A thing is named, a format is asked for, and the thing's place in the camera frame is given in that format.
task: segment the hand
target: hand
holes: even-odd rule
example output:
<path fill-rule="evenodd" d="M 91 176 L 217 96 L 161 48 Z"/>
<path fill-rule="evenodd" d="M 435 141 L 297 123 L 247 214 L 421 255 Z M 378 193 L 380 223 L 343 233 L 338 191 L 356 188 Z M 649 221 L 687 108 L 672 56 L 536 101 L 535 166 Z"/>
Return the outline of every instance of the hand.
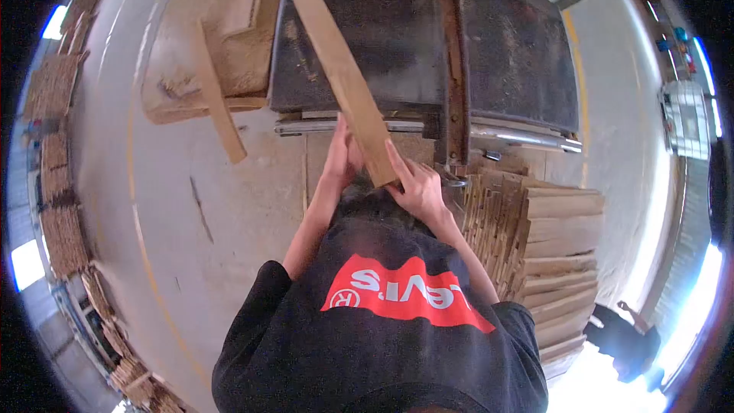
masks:
<path fill-rule="evenodd" d="M 385 147 L 390 164 L 405 189 L 405 193 L 402 193 L 394 185 L 388 185 L 388 192 L 400 207 L 425 223 L 438 236 L 436 231 L 440 231 L 446 221 L 454 222 L 454 217 L 443 203 L 441 177 L 423 163 L 404 160 L 390 139 L 385 141 Z"/>
<path fill-rule="evenodd" d="M 319 185 L 322 182 L 328 183 L 341 194 L 342 190 L 352 183 L 354 175 L 363 165 L 362 151 L 356 141 L 352 140 L 344 116 L 339 114 L 336 130 L 329 145 L 329 154 L 326 156 L 324 172 L 318 183 Z"/>

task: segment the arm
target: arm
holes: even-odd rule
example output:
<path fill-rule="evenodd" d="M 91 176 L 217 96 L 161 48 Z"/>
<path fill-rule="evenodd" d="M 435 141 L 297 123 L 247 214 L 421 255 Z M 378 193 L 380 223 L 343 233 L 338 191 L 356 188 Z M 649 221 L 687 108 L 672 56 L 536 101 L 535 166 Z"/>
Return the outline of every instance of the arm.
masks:
<path fill-rule="evenodd" d="M 650 330 L 650 325 L 647 322 L 645 322 L 645 319 L 643 319 L 642 317 L 640 317 L 640 315 L 637 314 L 637 312 L 633 311 L 632 308 L 630 308 L 627 303 L 625 303 L 624 301 L 620 301 L 619 303 L 617 303 L 617 306 L 620 307 L 620 308 L 622 308 L 622 310 L 630 313 L 630 316 L 632 316 L 632 320 L 634 320 L 634 322 L 635 322 L 635 326 L 643 334 L 646 334 L 647 331 Z"/>
<path fill-rule="evenodd" d="M 472 289 L 488 304 L 498 303 L 497 291 L 487 271 L 462 236 L 454 216 L 443 202 L 438 173 L 423 163 L 403 160 L 390 140 L 386 141 L 385 146 L 390 163 L 405 189 L 403 193 L 392 185 L 387 187 L 395 202 L 425 223 L 439 241 L 454 247 L 467 266 Z"/>
<path fill-rule="evenodd" d="M 293 281 L 301 276 L 315 258 L 322 238 L 329 229 L 341 192 L 362 167 L 362 155 L 351 139 L 346 120 L 339 115 L 324 172 L 318 179 L 311 204 L 283 258 L 283 267 Z"/>

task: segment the red logo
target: red logo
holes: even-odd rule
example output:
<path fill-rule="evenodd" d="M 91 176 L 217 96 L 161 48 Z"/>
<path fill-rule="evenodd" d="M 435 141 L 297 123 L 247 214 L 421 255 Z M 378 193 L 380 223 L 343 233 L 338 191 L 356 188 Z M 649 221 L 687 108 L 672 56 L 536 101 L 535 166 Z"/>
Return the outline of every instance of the red logo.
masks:
<path fill-rule="evenodd" d="M 469 304 L 455 274 L 429 276 L 418 257 L 388 270 L 375 259 L 352 255 L 336 273 L 321 311 L 336 307 L 365 308 L 400 320 L 425 317 L 436 327 L 468 324 L 484 333 L 495 329 Z"/>

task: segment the concrete floor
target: concrete floor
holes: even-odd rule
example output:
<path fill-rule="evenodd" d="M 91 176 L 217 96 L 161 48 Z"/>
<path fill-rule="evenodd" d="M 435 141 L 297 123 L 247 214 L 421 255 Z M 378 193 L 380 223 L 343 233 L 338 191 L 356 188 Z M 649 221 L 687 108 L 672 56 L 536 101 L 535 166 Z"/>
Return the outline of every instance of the concrete floor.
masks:
<path fill-rule="evenodd" d="M 232 166 L 210 119 L 156 126 L 145 118 L 141 79 L 167 1 L 97 5 L 73 101 L 74 176 L 129 342 L 175 394 L 205 413 L 216 411 L 211 369 L 232 318 L 260 265 L 283 257 L 302 216 L 305 147 L 303 138 L 275 136 L 268 110 L 235 114 L 235 124 L 247 126 L 250 156 Z M 655 195 L 667 191 L 670 169 L 653 101 L 659 74 L 647 62 L 654 58 L 627 16 L 630 5 L 600 2 L 606 6 L 582 2 L 566 16 L 577 36 L 570 39 L 577 69 L 583 61 L 585 153 L 528 160 L 542 163 L 546 179 L 606 195 L 598 256 L 602 294 L 613 300 L 629 293 L 622 286 L 639 264 L 641 240 L 655 240 L 653 251 L 657 245 L 663 224 L 652 222 L 665 207 Z"/>

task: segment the workbench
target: workbench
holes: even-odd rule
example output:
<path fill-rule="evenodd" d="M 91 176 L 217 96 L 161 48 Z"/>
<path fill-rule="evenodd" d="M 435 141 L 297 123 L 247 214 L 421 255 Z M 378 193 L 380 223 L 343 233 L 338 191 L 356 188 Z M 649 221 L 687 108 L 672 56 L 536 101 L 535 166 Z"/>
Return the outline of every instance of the workbench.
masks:
<path fill-rule="evenodd" d="M 441 0 L 325 2 L 386 119 L 417 122 L 426 137 L 444 142 L 457 108 L 466 136 L 475 116 L 578 131 L 573 61 L 560 12 L 548 0 L 455 0 L 455 10 Z M 462 106 L 449 99 L 448 64 L 456 55 L 445 20 L 454 12 Z M 338 109 L 292 0 L 281 3 L 271 69 L 273 111 L 300 120 Z"/>

